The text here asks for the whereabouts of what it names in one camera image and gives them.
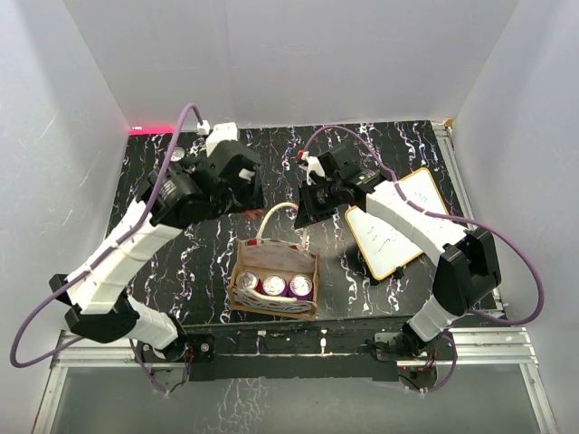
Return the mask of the burlap watermelon canvas bag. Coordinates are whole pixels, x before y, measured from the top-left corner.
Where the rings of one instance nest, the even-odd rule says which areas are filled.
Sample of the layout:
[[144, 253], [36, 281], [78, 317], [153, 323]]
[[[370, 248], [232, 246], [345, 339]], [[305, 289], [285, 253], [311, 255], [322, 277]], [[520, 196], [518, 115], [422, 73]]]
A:
[[264, 236], [270, 218], [285, 208], [296, 211], [298, 206], [274, 205], [253, 238], [236, 241], [229, 303], [233, 310], [312, 320], [318, 310], [319, 257], [306, 248], [307, 231], [301, 231], [298, 242]]

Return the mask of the black soda can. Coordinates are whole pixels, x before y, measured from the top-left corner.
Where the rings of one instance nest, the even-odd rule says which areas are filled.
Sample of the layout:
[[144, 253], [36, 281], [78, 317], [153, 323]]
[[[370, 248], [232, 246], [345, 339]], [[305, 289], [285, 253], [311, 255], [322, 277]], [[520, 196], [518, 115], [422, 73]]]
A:
[[171, 162], [172, 163], [179, 163], [181, 160], [183, 160], [186, 157], [186, 151], [180, 147], [180, 146], [176, 146], [172, 152], [171, 155]]

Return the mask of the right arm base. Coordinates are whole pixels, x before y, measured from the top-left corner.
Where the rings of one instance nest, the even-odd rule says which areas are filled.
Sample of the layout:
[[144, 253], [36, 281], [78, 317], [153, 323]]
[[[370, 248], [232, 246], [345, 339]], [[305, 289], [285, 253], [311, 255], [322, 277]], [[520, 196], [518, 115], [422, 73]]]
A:
[[418, 368], [431, 368], [436, 363], [453, 360], [451, 345], [441, 338], [424, 344], [403, 332], [375, 333], [364, 341], [363, 349], [378, 362], [396, 362], [402, 366]]

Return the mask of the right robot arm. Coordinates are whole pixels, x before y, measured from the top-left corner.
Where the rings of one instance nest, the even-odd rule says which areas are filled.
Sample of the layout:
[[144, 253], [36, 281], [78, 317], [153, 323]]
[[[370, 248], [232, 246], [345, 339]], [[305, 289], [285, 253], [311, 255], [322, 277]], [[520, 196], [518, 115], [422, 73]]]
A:
[[385, 169], [370, 170], [344, 146], [319, 156], [299, 153], [306, 178], [299, 184], [295, 228], [329, 219], [342, 205], [354, 205], [399, 231], [436, 267], [432, 293], [401, 332], [377, 347], [383, 353], [422, 359], [437, 338], [501, 281], [496, 245], [484, 229], [469, 230], [449, 216], [431, 217], [401, 198], [399, 184]]

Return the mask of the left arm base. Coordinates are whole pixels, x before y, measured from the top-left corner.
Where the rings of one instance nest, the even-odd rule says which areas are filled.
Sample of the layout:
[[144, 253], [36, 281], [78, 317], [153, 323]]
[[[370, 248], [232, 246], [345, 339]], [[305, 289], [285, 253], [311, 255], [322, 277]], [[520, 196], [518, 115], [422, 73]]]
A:
[[187, 333], [165, 350], [138, 342], [137, 351], [145, 363], [210, 363], [215, 356], [215, 337], [205, 333]]

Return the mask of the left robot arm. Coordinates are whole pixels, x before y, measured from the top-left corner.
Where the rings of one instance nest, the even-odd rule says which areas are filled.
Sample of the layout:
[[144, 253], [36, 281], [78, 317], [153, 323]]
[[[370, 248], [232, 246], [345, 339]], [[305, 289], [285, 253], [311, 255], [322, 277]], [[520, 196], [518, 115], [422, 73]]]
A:
[[135, 339], [168, 361], [181, 358], [187, 347], [183, 327], [136, 301], [128, 283], [190, 226], [262, 208], [260, 166], [261, 158], [246, 145], [223, 140], [207, 156], [169, 160], [152, 172], [87, 261], [51, 278], [51, 289], [70, 307], [64, 316], [70, 331], [102, 344]]

